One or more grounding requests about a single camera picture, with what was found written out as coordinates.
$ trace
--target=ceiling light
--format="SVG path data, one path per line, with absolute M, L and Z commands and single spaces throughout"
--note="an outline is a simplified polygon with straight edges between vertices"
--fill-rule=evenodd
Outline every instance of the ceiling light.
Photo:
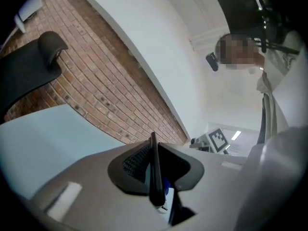
M 234 134 L 234 136 L 232 137 L 232 139 L 231 140 L 236 140 L 237 139 L 237 137 L 239 136 L 241 134 L 241 131 L 236 131 L 236 133 Z

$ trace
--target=black office chair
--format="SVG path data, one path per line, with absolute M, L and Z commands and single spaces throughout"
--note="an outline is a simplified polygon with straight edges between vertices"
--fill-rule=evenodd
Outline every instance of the black office chair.
M 62 38 L 49 31 L 0 59 L 0 124 L 14 103 L 62 73 L 56 59 L 67 49 Z

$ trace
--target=brick wall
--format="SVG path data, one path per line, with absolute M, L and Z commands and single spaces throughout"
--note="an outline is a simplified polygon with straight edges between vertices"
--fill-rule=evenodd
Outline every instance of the brick wall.
M 146 73 L 85 0 L 43 0 L 25 26 L 26 33 L 17 33 L 4 54 L 48 30 L 69 49 L 58 60 L 63 74 L 17 102 L 5 120 L 68 103 L 124 143 L 146 140 L 152 131 L 159 141 L 185 143 L 187 137 Z

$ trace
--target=black mesh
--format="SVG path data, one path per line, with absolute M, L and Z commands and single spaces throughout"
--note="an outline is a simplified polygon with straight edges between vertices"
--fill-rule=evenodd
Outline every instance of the black mesh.
M 150 163 L 150 145 L 138 150 L 123 162 L 124 171 L 133 178 L 145 182 L 145 172 Z
M 159 150 L 159 160 L 162 172 L 171 184 L 184 176 L 191 168 L 186 160 L 168 150 Z

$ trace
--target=ceiling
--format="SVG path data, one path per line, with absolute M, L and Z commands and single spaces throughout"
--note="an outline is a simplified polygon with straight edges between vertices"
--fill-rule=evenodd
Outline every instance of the ceiling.
M 230 145 L 227 149 L 230 155 L 235 156 L 248 156 L 251 148 L 256 145 L 259 133 L 252 130 L 240 129 L 236 127 L 229 127 L 220 124 L 209 123 L 208 131 L 211 131 L 216 128 L 221 128 L 226 139 Z M 235 132 L 239 130 L 242 133 L 237 137 L 236 140 L 231 140 Z

